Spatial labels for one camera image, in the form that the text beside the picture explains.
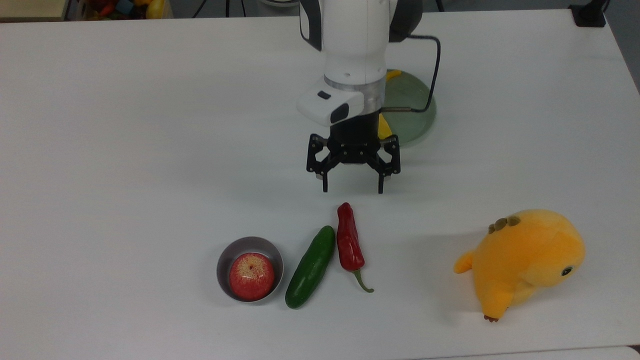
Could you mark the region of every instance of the green stem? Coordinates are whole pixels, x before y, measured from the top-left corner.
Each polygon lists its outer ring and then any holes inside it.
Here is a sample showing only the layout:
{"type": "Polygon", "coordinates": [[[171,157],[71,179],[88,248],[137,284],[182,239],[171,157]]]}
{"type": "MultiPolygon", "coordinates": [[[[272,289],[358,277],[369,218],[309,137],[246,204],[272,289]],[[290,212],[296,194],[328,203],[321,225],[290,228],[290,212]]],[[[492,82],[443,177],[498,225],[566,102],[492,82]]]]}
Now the green stem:
{"type": "Polygon", "coordinates": [[[362,289],[364,291],[366,291],[367,293],[372,293],[373,289],[369,289],[368,287],[364,286],[364,283],[362,282],[362,275],[360,275],[360,269],[352,271],[352,272],[353,272],[353,275],[356,276],[356,280],[358,280],[358,284],[360,284],[362,289]]]}

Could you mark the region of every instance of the cucumber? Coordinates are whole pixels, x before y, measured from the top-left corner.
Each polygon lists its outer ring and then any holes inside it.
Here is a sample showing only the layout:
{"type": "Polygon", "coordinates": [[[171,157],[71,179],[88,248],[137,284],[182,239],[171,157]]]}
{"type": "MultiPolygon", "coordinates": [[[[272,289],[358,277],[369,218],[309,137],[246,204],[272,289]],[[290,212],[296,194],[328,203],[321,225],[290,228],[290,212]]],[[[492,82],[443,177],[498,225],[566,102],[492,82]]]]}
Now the cucumber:
{"type": "Polygon", "coordinates": [[[311,241],[307,252],[293,273],[284,300],[291,309],[297,309],[311,297],[324,277],[324,271],[335,250],[335,231],[325,226],[311,241]]]}

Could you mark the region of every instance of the gray bowl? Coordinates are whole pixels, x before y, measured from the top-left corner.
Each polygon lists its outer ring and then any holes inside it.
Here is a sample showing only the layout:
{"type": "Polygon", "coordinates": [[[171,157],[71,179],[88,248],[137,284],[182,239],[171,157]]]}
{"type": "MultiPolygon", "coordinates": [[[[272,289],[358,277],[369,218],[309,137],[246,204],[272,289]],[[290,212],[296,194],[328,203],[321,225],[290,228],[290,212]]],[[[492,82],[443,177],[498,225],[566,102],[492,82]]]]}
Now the gray bowl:
{"type": "Polygon", "coordinates": [[[284,273],[284,264],[282,262],[282,256],[278,249],[268,240],[263,238],[258,238],[256,236],[249,236],[247,238],[238,239],[231,244],[220,254],[220,258],[218,259],[218,284],[220,284],[220,288],[229,295],[230,298],[244,302],[246,304],[258,304],[265,302],[268,298],[271,297],[271,294],[274,293],[280,281],[282,280],[282,275],[284,273]],[[229,273],[231,271],[231,266],[234,261],[242,254],[246,254],[247,252],[257,252],[258,254],[262,254],[266,256],[271,262],[271,266],[273,266],[273,286],[269,293],[259,300],[247,301],[240,299],[233,291],[231,291],[231,286],[229,285],[229,273]]]}

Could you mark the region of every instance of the red pepper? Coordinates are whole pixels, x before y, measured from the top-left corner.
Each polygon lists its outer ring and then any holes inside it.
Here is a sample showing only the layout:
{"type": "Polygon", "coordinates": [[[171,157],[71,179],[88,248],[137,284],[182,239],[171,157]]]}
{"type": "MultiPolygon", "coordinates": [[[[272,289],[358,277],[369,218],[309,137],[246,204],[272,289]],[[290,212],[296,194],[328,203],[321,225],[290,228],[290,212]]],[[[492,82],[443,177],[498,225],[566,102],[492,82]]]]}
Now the red pepper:
{"type": "Polygon", "coordinates": [[[338,243],[338,253],[340,255],[340,265],[356,275],[358,284],[367,293],[372,293],[373,289],[364,286],[360,269],[364,266],[364,257],[358,244],[358,230],[356,230],[356,222],[353,218],[353,210],[348,202],[340,205],[338,208],[338,231],[336,234],[338,243]]]}
{"type": "Polygon", "coordinates": [[[115,10],[118,1],[119,0],[88,0],[87,3],[98,12],[98,15],[105,17],[115,10]]]}

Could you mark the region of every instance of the plush toy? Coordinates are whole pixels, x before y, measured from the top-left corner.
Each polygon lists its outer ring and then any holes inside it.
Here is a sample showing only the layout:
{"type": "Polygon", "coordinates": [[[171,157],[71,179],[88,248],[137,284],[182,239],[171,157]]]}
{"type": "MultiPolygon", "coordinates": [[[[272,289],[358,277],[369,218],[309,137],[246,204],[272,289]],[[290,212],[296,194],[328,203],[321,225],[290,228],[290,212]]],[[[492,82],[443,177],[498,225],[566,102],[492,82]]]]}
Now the plush toy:
{"type": "Polygon", "coordinates": [[[473,268],[484,318],[494,322],[537,288],[563,282],[584,255],[582,238],[569,220],[553,211],[533,209],[491,224],[477,249],[462,255],[454,271],[473,268]]]}

